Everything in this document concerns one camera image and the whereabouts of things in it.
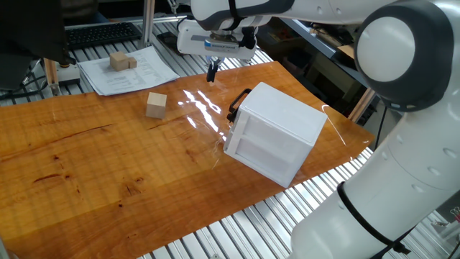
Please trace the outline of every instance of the keyboard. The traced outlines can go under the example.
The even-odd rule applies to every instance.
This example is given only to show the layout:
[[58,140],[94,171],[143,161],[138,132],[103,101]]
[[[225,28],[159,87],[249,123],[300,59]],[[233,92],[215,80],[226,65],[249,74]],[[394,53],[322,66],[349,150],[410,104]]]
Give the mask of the keyboard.
[[138,40],[142,36],[142,33],[131,22],[67,29],[65,34],[69,50],[126,40]]

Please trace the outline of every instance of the wooden block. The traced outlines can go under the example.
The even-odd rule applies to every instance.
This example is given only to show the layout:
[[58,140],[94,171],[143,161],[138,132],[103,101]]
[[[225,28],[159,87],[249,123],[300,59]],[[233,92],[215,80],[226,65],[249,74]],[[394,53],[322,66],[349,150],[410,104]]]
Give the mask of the wooden block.
[[137,60],[133,57],[128,58],[129,68],[137,68]]
[[166,111],[166,95],[149,93],[147,100],[147,111],[145,116],[164,119]]
[[116,71],[123,71],[129,68],[129,59],[121,51],[110,54],[110,66]]
[[353,45],[344,45],[338,47],[343,53],[347,54],[350,58],[354,59],[354,46]]

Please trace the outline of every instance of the wood grain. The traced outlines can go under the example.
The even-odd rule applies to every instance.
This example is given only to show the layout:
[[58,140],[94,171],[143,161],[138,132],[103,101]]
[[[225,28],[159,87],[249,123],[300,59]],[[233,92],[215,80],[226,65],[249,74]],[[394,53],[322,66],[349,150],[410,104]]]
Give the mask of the wood grain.
[[[327,113],[293,185],[360,154],[373,136],[279,63],[179,78],[118,96],[0,108],[0,235],[28,258],[136,258],[283,190],[223,154],[227,109],[265,82]],[[145,116],[149,92],[165,119]]]

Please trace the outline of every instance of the black band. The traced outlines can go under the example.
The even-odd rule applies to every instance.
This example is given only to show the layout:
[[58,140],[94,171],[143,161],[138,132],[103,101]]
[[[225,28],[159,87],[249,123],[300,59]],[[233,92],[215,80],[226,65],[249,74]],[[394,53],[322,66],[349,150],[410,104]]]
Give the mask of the black band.
[[240,17],[238,15],[238,11],[236,10],[236,2],[235,0],[229,0],[229,6],[230,6],[230,14],[233,17],[233,24],[224,30],[234,30],[238,27],[239,23],[242,22],[243,17]]
[[407,249],[403,244],[401,244],[401,242],[389,240],[384,235],[380,234],[380,232],[378,232],[373,226],[371,226],[371,224],[369,224],[364,219],[364,217],[356,210],[351,201],[348,199],[348,196],[345,194],[344,183],[345,182],[341,182],[337,186],[337,194],[344,203],[345,207],[349,210],[350,214],[358,221],[358,223],[377,240],[386,244],[388,247],[393,248],[395,252],[403,253],[405,255],[410,253],[410,250]]

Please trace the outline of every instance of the black handle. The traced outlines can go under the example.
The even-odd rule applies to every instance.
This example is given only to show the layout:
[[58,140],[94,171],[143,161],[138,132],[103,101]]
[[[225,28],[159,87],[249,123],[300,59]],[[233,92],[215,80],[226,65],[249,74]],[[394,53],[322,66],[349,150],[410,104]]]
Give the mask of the black handle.
[[239,95],[238,97],[232,101],[232,103],[230,104],[230,107],[229,107],[229,114],[227,115],[227,119],[230,121],[230,122],[234,122],[235,119],[236,119],[236,114],[238,113],[238,108],[235,108],[234,106],[236,105],[236,103],[238,103],[238,101],[245,95],[245,94],[249,94],[252,90],[249,89],[249,88],[246,88],[244,89]]

